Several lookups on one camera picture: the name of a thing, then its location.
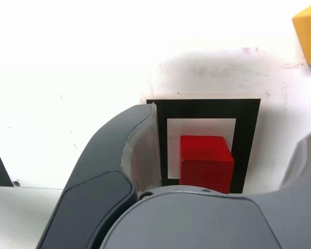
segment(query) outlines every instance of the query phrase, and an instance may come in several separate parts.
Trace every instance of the black square frame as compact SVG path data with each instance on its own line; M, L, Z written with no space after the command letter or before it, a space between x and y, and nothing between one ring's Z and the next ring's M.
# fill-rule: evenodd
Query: black square frame
M232 145L234 172L230 193L242 193L251 153L261 99L147 100L156 104L160 147L162 186L179 185L168 179L167 119L235 118Z

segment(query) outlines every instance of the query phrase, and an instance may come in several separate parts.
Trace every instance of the white square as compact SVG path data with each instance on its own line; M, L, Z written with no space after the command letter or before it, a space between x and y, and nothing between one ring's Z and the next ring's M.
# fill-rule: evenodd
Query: white square
M168 179L180 178L180 137L223 136L232 149L235 118L169 118L167 119Z

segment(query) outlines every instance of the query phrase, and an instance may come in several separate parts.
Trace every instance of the red block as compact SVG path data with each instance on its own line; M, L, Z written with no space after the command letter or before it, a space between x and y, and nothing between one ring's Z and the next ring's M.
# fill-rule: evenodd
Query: red block
M180 185L229 193L234 159L221 136L181 136Z

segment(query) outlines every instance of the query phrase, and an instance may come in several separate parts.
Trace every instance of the table surface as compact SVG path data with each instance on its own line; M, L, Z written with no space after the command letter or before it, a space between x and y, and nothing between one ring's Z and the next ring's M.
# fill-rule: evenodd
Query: table surface
M0 249L35 248L61 192L0 187Z

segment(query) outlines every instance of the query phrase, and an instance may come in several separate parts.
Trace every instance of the white surface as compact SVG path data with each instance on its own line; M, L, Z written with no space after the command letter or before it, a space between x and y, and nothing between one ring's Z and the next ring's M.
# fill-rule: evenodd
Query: white surface
M34 249L61 192L0 187L0 249Z
M180 178L180 137L223 136L232 149L236 119L169 118L167 120L168 178Z
M311 131L311 68L291 22L310 4L0 1L0 156L12 181L63 188L101 125L140 93L179 92L263 96L244 192L276 189Z

